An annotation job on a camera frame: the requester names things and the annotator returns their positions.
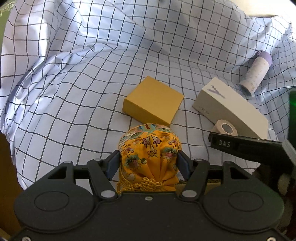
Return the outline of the orange embroidered pouch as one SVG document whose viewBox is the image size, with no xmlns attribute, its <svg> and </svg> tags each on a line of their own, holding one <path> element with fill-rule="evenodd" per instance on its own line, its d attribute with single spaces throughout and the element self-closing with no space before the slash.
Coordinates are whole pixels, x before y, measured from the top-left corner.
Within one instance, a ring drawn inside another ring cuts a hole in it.
<svg viewBox="0 0 296 241">
<path fill-rule="evenodd" d="M 176 190 L 177 154 L 182 144 L 169 127 L 154 123 L 136 126 L 121 137 L 118 149 L 118 193 Z"/>
</svg>

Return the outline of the beige tape roll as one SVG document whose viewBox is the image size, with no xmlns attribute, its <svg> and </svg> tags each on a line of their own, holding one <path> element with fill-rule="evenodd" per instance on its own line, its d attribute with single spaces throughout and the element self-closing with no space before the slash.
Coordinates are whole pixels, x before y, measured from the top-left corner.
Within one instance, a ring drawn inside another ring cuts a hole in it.
<svg viewBox="0 0 296 241">
<path fill-rule="evenodd" d="M 234 125 L 226 120 L 218 120 L 212 128 L 211 132 L 230 136 L 238 136 L 238 132 Z"/>
</svg>

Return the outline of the white rectangular phone box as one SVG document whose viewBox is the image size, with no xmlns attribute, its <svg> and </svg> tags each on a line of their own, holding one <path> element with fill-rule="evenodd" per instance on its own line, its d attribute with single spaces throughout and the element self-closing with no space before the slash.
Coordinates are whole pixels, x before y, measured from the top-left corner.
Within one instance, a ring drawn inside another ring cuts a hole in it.
<svg viewBox="0 0 296 241">
<path fill-rule="evenodd" d="M 212 123 L 226 120 L 238 135 L 251 138 L 268 138 L 268 120 L 251 103 L 217 77 L 199 92 L 193 108 Z"/>
</svg>

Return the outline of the yellow square box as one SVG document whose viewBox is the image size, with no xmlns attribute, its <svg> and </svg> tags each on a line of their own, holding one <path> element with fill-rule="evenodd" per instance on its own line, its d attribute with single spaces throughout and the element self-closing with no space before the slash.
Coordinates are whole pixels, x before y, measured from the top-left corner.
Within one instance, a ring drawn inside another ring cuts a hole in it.
<svg viewBox="0 0 296 241">
<path fill-rule="evenodd" d="M 122 111 L 137 121 L 170 126 L 184 95 L 146 77 L 124 100 Z"/>
</svg>

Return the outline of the white purple-capped bottle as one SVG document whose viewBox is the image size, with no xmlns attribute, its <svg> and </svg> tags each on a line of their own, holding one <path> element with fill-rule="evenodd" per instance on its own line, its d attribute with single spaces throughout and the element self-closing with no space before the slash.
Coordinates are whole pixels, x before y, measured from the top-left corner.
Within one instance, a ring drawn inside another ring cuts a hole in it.
<svg viewBox="0 0 296 241">
<path fill-rule="evenodd" d="M 268 52 L 260 50 L 256 53 L 255 60 L 239 83 L 248 96 L 255 93 L 272 64 L 273 60 Z"/>
</svg>

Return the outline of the blue checkered cloth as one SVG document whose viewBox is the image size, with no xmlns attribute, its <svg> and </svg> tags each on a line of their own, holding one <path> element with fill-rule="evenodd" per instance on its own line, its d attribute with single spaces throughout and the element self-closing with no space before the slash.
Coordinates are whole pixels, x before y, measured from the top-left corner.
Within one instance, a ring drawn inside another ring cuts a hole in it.
<svg viewBox="0 0 296 241">
<path fill-rule="evenodd" d="M 65 161 L 105 158 L 138 122 L 124 98 L 150 76 L 183 94 L 171 129 L 191 158 L 255 165 L 212 149 L 192 105 L 214 77 L 239 91 L 257 51 L 273 65 L 248 101 L 284 140 L 295 88 L 295 23 L 230 1 L 17 1 L 1 51 L 1 132 L 23 189 Z"/>
</svg>

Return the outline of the green printed cushion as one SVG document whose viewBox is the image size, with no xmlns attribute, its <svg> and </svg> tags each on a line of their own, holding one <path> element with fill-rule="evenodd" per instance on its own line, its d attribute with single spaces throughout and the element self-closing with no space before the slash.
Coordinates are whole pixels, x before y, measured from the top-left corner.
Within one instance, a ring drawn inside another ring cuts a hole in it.
<svg viewBox="0 0 296 241">
<path fill-rule="evenodd" d="M 1 0 L 1 34 L 4 32 L 6 22 L 15 3 L 14 0 Z"/>
</svg>

